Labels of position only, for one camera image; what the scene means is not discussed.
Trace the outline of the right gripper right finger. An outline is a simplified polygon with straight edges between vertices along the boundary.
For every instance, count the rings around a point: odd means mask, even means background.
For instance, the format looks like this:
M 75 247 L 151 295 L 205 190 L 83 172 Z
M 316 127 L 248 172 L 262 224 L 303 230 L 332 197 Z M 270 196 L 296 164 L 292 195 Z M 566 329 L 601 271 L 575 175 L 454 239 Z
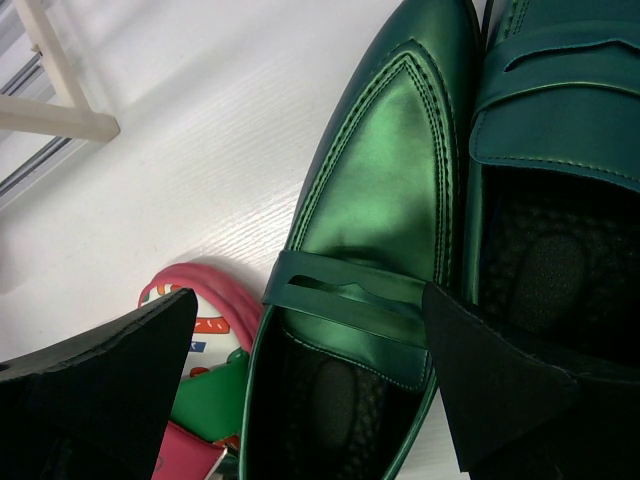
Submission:
M 639 371 L 484 317 L 425 286 L 429 351 L 473 479 L 636 479 Z

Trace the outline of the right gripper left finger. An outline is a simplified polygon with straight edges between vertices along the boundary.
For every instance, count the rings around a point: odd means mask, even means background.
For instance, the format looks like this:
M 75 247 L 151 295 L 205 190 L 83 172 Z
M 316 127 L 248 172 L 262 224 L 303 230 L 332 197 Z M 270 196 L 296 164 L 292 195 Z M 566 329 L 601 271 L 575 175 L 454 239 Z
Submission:
M 4 479 L 149 479 L 189 351 L 195 293 L 1 364 Z

